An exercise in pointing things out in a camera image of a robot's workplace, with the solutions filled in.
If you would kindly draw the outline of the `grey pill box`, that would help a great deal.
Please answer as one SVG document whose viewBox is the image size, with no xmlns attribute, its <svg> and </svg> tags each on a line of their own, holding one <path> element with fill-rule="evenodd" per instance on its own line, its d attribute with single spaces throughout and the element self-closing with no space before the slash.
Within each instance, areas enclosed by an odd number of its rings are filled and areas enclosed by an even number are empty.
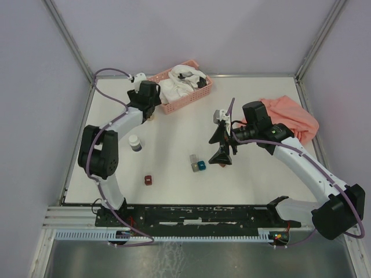
<svg viewBox="0 0 371 278">
<path fill-rule="evenodd" d="M 193 172 L 199 171 L 198 158 L 196 154 L 190 155 L 190 162 L 191 162 L 191 167 L 192 167 Z"/>
</svg>

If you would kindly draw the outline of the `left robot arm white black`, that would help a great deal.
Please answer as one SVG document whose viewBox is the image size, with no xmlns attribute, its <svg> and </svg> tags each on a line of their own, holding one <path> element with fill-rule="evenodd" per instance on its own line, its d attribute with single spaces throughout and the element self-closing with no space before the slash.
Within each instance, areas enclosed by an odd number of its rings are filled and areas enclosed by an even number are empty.
<svg viewBox="0 0 371 278">
<path fill-rule="evenodd" d="M 128 91 L 129 104 L 124 105 L 121 114 L 102 127 L 87 125 L 83 130 L 78 165 L 96 183 L 104 206 L 111 209 L 108 219 L 116 226 L 128 220 L 128 211 L 121 207 L 125 198 L 115 175 L 119 164 L 119 141 L 152 116 L 161 104 L 160 91 L 156 82 L 140 82 L 138 91 Z"/>
</svg>

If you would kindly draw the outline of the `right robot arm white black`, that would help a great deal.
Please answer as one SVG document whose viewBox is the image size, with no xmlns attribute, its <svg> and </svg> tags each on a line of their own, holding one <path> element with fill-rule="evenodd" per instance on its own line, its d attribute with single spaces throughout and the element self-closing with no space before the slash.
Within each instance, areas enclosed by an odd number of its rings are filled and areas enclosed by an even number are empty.
<svg viewBox="0 0 371 278">
<path fill-rule="evenodd" d="M 272 122 L 261 101 L 247 103 L 242 109 L 246 123 L 239 128 L 233 127 L 232 107 L 214 112 L 217 129 L 209 143 L 219 144 L 219 149 L 209 159 L 209 164 L 231 165 L 231 156 L 237 154 L 238 146 L 255 143 L 290 168 L 316 198 L 315 202 L 303 202 L 285 197 L 267 210 L 266 220 L 270 225 L 297 221 L 312 225 L 328 240 L 342 234 L 364 238 L 363 188 L 358 184 L 350 186 L 332 174 L 304 149 L 286 125 Z"/>
</svg>

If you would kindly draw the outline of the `pink shirt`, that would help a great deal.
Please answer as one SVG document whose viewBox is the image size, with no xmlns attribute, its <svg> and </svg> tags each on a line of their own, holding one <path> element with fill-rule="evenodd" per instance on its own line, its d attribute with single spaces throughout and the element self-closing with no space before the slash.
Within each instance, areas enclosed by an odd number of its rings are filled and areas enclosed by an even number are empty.
<svg viewBox="0 0 371 278">
<path fill-rule="evenodd" d="M 283 124 L 303 145 L 311 142 L 319 129 L 317 120 L 288 96 L 261 98 L 243 105 L 242 109 L 248 125 L 265 132 L 274 124 Z"/>
</svg>

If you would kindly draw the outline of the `pink plastic basket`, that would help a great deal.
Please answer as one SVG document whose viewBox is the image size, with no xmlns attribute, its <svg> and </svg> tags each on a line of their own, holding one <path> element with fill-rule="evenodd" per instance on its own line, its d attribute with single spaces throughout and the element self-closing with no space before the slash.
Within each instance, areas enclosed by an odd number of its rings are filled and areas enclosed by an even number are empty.
<svg viewBox="0 0 371 278">
<path fill-rule="evenodd" d="M 197 70 L 200 70 L 199 69 L 199 64 L 194 61 L 194 60 L 188 60 L 186 62 L 183 62 L 179 65 L 189 65 L 191 67 L 194 67 L 195 69 Z M 171 70 L 171 69 L 167 69 L 166 71 L 163 71 L 161 73 L 158 73 L 152 77 L 149 78 L 150 81 L 154 81 L 158 84 L 159 81 L 163 80 L 163 79 L 167 79 L 168 77 L 166 76 L 166 74 Z M 174 111 L 177 111 L 178 109 L 182 108 L 182 107 L 185 107 L 186 105 L 188 104 L 191 104 L 205 96 L 207 96 L 210 92 L 211 92 L 211 89 L 212 89 L 212 80 L 211 78 L 206 75 L 207 77 L 207 81 L 209 81 L 210 83 L 205 86 L 204 88 L 201 88 L 201 89 L 198 89 L 197 91 L 191 93 L 190 95 L 188 95 L 187 97 L 183 97 L 173 103 L 169 103 L 167 105 L 165 104 L 161 104 L 161 108 L 163 110 L 163 112 L 165 114 L 170 114 Z"/>
</svg>

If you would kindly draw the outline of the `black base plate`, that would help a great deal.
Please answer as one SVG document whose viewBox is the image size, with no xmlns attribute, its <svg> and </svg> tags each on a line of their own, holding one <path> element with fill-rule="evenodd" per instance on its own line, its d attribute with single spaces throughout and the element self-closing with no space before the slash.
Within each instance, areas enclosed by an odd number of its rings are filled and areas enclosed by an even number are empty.
<svg viewBox="0 0 371 278">
<path fill-rule="evenodd" d="M 257 236 L 259 228 L 301 227 L 270 205 L 126 204 L 116 213 L 153 237 Z"/>
</svg>

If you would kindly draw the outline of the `red pill box left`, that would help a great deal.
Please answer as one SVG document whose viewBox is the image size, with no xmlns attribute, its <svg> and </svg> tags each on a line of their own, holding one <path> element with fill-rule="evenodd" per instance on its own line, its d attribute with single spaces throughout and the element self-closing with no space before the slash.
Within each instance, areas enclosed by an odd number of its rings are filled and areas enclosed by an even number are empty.
<svg viewBox="0 0 371 278">
<path fill-rule="evenodd" d="M 152 176 L 151 176 L 151 175 L 146 175 L 146 176 L 144 177 L 144 184 L 145 184 L 146 186 L 150 186 L 150 185 L 152 185 Z"/>
</svg>

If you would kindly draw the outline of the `white bottle cap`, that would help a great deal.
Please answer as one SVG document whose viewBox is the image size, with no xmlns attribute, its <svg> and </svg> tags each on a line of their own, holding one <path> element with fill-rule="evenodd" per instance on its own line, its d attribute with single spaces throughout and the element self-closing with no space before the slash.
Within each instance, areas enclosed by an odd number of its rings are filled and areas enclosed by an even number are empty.
<svg viewBox="0 0 371 278">
<path fill-rule="evenodd" d="M 128 140 L 129 140 L 129 145 L 134 152 L 139 152 L 142 150 L 143 147 L 137 135 L 135 134 L 130 135 Z"/>
</svg>

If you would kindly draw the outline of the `teal pill box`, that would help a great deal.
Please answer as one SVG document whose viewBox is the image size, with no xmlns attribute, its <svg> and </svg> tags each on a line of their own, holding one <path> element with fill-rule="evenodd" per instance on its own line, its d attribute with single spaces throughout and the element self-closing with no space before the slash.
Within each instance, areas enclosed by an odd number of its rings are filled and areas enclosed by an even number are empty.
<svg viewBox="0 0 371 278">
<path fill-rule="evenodd" d="M 199 171 L 203 171 L 206 169 L 206 164 L 203 160 L 198 161 L 197 165 L 198 165 Z"/>
</svg>

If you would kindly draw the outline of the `white cloth in basket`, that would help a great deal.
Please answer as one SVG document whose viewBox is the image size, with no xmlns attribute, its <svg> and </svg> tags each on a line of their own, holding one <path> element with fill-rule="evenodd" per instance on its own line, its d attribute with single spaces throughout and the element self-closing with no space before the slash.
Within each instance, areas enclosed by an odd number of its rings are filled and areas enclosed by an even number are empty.
<svg viewBox="0 0 371 278">
<path fill-rule="evenodd" d="M 189 65 L 177 65 L 166 76 L 167 79 L 158 82 L 161 88 L 159 97 L 165 105 L 187 97 L 210 83 L 202 71 Z"/>
</svg>

